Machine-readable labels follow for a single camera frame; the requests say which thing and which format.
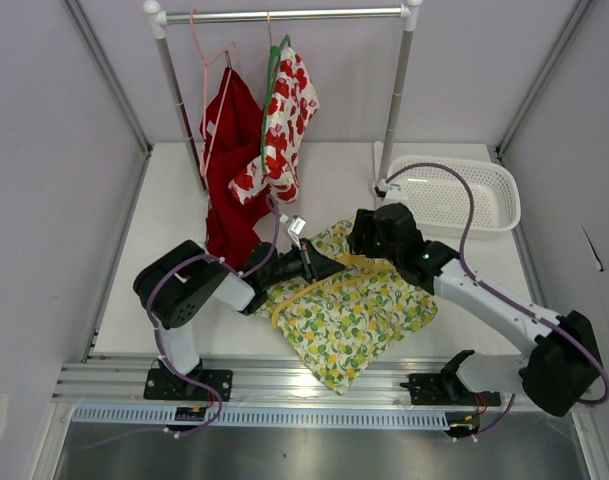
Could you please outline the yellow clothes hanger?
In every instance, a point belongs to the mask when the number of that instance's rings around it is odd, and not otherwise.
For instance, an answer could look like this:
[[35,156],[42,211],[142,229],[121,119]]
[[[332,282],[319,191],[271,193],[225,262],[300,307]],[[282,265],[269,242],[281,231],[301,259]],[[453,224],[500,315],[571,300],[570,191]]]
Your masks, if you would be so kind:
[[[345,254],[341,256],[338,261],[343,264],[345,267],[359,267],[362,269],[362,272],[356,276],[355,278],[348,279],[346,281],[339,282],[339,285],[348,285],[359,281],[360,279],[370,278],[373,276],[377,276],[380,272],[392,272],[394,268],[391,265],[384,265],[380,263],[372,263],[370,260],[367,260],[361,256],[353,255],[353,254]],[[290,306],[293,302],[301,298],[302,296],[308,294],[309,292],[316,290],[321,287],[329,286],[329,281],[339,278],[340,274],[335,273],[330,277],[316,281],[307,287],[299,290],[293,296],[288,298],[287,300],[280,303],[272,313],[271,316],[271,325],[274,330],[278,329],[278,318],[280,313]]]

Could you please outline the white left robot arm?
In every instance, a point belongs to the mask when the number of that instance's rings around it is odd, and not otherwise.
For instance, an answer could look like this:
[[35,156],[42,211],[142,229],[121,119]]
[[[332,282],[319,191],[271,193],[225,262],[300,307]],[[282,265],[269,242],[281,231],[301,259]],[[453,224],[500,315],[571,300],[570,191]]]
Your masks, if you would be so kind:
[[141,306],[153,319],[163,362],[172,366],[166,388],[181,400],[200,390],[201,364],[191,322],[212,298],[244,315],[268,301],[270,288],[291,279],[308,284],[345,269],[320,253],[306,238],[280,253],[269,242],[254,247],[241,273],[215,259],[192,240],[186,240],[144,268],[133,282]]

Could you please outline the lemon print skirt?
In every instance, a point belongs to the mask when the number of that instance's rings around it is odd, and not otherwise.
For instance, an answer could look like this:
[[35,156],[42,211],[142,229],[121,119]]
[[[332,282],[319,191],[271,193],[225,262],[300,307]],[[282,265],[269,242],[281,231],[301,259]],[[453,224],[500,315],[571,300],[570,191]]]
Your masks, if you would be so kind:
[[[337,260],[351,254],[347,237],[354,220],[341,220],[312,238],[322,254]],[[278,331],[313,376],[328,389],[344,395],[381,354],[396,342],[428,325],[438,306],[424,290],[407,284],[395,269],[339,285],[362,272],[345,267],[340,277],[302,296],[284,309]],[[268,301],[256,314],[271,321],[275,308],[308,283],[282,282],[268,291]]]

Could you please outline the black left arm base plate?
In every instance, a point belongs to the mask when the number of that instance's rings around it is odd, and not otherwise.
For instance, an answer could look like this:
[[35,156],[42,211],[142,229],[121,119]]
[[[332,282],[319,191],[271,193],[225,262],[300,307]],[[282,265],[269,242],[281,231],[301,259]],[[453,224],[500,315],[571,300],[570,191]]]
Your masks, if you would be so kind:
[[[200,371],[198,381],[215,390],[224,402],[231,397],[234,372],[206,369]],[[213,398],[204,388],[180,379],[165,368],[150,369],[144,385],[143,398],[161,401],[202,401]]]

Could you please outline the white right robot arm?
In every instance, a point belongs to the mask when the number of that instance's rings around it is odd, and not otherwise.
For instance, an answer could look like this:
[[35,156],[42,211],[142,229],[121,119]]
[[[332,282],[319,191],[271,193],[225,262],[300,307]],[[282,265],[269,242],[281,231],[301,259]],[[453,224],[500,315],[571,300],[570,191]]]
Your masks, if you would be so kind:
[[475,393],[525,395],[546,413],[561,417],[578,403],[589,404],[597,380],[609,396],[590,320],[532,304],[466,265],[463,255],[423,238],[410,210],[401,203],[357,211],[348,236],[352,254],[383,259],[409,285],[451,302],[508,340],[515,355],[462,351],[443,368],[442,395],[463,403]]

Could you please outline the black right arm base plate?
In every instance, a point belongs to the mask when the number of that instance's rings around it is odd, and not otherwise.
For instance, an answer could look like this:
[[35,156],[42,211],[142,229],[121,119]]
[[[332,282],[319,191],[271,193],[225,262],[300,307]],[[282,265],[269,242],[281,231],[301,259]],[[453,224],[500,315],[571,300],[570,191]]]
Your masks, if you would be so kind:
[[406,390],[415,406],[488,406],[499,407],[498,392],[472,392],[456,377],[439,373],[409,374],[399,384]]

